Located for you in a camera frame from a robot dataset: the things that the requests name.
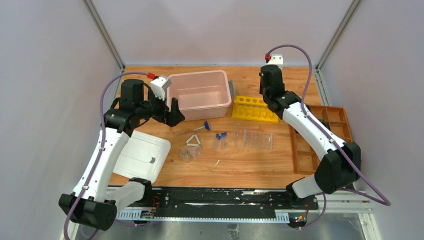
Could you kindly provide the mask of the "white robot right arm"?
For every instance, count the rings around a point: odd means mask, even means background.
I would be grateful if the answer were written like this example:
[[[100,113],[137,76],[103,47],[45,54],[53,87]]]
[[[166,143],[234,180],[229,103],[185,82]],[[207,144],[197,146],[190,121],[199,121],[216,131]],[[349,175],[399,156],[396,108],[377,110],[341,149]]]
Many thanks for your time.
[[[275,64],[260,68],[260,89],[268,109],[293,127],[312,147],[319,159],[315,173],[286,186],[285,201],[298,209],[307,197],[319,193],[332,194],[360,176],[361,149],[355,142],[347,143],[321,123],[293,91],[287,91],[282,70]]]

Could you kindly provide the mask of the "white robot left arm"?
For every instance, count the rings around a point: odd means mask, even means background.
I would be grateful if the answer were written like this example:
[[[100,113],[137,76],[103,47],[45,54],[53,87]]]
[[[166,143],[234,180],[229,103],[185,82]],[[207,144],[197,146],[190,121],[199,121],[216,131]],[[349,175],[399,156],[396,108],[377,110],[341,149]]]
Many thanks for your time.
[[[118,158],[136,128],[150,119],[169,127],[185,120],[177,98],[173,97],[167,105],[170,85],[171,80],[163,75],[153,76],[150,84],[139,79],[121,84],[120,97],[100,114],[99,139],[87,168],[71,193],[63,193],[58,200],[66,214],[65,231],[69,222],[106,231],[127,206],[137,202],[146,207],[152,203],[152,182],[148,179],[133,177],[111,194],[107,188]]]

